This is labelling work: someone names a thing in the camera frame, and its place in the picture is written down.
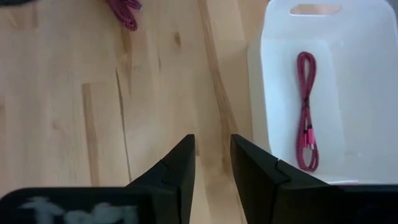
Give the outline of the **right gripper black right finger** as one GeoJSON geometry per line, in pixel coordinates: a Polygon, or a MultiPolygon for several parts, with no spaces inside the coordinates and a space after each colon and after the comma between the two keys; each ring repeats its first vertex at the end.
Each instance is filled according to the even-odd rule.
{"type": "Polygon", "coordinates": [[[231,135],[234,180],[248,224],[329,224],[326,183],[231,135]]]}

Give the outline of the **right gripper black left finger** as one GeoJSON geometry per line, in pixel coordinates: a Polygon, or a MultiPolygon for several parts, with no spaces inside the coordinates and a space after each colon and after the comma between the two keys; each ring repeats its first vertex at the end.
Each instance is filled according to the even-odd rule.
{"type": "Polygon", "coordinates": [[[195,135],[186,135],[154,166],[127,185],[143,190],[138,224],[190,224],[195,185],[195,135]]]}

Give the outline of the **white plastic bin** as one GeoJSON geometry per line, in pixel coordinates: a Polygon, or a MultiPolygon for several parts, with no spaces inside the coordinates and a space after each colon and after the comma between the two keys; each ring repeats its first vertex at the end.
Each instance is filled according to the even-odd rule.
{"type": "Polygon", "coordinates": [[[398,0],[269,1],[248,48],[253,141],[293,166],[304,51],[317,63],[314,176],[398,184],[398,0]]]}

